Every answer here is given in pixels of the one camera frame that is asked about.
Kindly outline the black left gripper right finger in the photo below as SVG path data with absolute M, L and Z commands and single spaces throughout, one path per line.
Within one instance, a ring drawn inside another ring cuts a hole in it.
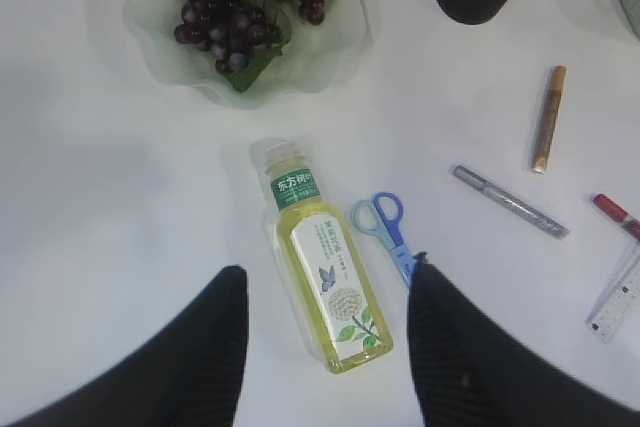
M 636 426 L 639 414 L 536 355 L 415 257 L 407 340 L 428 426 Z

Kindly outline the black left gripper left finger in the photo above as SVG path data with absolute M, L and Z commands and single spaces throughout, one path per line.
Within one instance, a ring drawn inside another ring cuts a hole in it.
M 231 426 L 249 340 L 248 277 L 223 268 L 168 325 L 20 426 Z

